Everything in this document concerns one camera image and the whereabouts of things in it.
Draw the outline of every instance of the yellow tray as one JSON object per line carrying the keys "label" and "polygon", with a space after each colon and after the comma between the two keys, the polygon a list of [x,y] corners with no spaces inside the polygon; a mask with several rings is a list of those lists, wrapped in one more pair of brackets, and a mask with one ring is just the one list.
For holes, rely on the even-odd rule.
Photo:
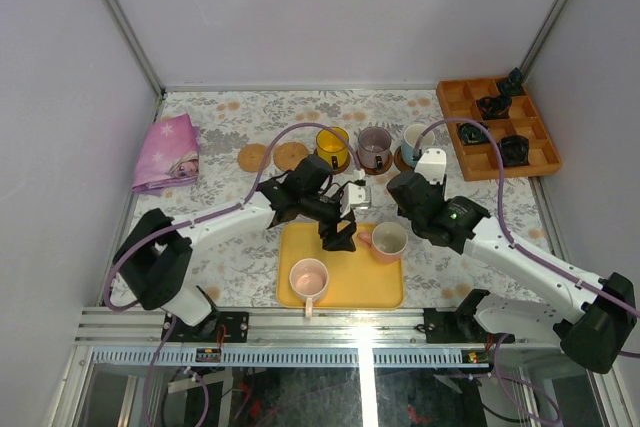
{"label": "yellow tray", "polygon": [[[358,232],[372,232],[375,224],[358,224]],[[402,260],[383,265],[371,256],[356,239],[355,252],[322,250],[315,222],[296,222],[282,230],[276,297],[285,307],[302,308],[289,284],[289,273],[296,262],[318,259],[329,270],[327,296],[315,307],[319,309],[381,309],[392,310],[404,302]]]}

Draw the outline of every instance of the tabletop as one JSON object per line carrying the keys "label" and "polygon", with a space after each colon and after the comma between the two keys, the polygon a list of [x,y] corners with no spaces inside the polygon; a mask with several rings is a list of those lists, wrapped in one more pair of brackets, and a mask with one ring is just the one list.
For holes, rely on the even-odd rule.
{"label": "tabletop", "polygon": [[[319,122],[345,129],[354,144],[358,133],[368,126],[380,126],[393,137],[392,151],[400,145],[404,128],[413,122],[430,124],[442,119],[434,90],[342,90],[264,92],[180,92],[164,101],[161,118],[188,113],[200,128],[200,177],[192,186],[166,189],[161,196],[140,195],[133,223],[153,208],[165,214],[195,213],[216,204],[235,200],[249,191],[255,174],[244,172],[237,155],[249,143],[269,144],[285,127],[302,121]],[[296,129],[283,141],[304,143],[315,148],[317,130]],[[447,153],[447,197],[462,195],[496,211],[497,182],[466,182],[456,161],[447,129],[435,131],[435,145]],[[336,177],[353,178],[353,163]],[[408,230],[409,222],[396,214],[396,204],[385,186],[398,170],[368,176],[373,205],[357,213],[358,221],[394,221]],[[273,162],[264,178],[281,173]],[[548,250],[538,208],[526,178],[507,179],[505,217],[509,227],[535,245]],[[248,233],[213,247],[196,250],[185,282],[206,289],[220,306],[278,307],[276,275],[282,226],[260,233]],[[472,288],[488,289],[504,297],[537,300],[536,295],[516,281],[481,262],[455,252],[431,246],[415,235],[403,258],[406,308],[455,307]],[[112,300],[121,305],[133,300],[126,284],[114,282]]]}

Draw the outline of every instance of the mug handle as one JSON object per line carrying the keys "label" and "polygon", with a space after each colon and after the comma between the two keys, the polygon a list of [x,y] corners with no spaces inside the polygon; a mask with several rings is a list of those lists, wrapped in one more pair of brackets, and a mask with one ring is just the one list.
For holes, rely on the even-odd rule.
{"label": "mug handle", "polygon": [[369,232],[360,232],[357,237],[360,242],[371,248],[372,236]]}
{"label": "mug handle", "polygon": [[307,319],[310,319],[313,315],[313,299],[311,297],[307,297],[307,300],[304,303],[304,316]]}

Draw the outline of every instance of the light blue mug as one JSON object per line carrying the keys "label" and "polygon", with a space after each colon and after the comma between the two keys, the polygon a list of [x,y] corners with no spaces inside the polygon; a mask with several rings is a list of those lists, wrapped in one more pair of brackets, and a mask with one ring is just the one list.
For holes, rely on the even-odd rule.
{"label": "light blue mug", "polygon": [[[418,137],[427,127],[428,125],[425,124],[411,124],[404,129],[404,133],[402,134],[402,160],[410,167],[415,167],[418,163],[417,160],[413,160],[413,148],[416,146]],[[420,154],[430,145],[433,145],[435,140],[436,136],[433,135],[433,131],[425,135],[420,144]]]}

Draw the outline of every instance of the tray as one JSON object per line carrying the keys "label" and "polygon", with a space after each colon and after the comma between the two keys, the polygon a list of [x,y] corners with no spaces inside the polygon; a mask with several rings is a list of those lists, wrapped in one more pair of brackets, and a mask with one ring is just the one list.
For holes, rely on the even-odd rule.
{"label": "tray", "polygon": [[[358,224],[358,232],[372,232],[376,224]],[[315,222],[295,222],[282,229],[276,297],[284,307],[303,308],[289,284],[296,262],[309,257],[324,262],[329,270],[327,296],[314,304],[319,309],[393,310],[404,302],[402,260],[383,265],[354,236],[355,252],[322,250]]]}
{"label": "tray", "polygon": [[[529,139],[529,165],[507,167],[505,177],[532,177],[549,175],[562,166],[555,145],[547,132],[533,99],[523,85],[525,95],[512,97],[509,118],[483,120],[476,100],[499,94],[496,81],[502,77],[447,80],[438,84],[437,94],[445,118],[468,117],[484,122],[496,142],[507,135],[519,134]],[[465,180],[489,180],[498,178],[498,163],[490,144],[464,145],[458,137],[458,125],[447,124],[451,141],[458,157]]]}

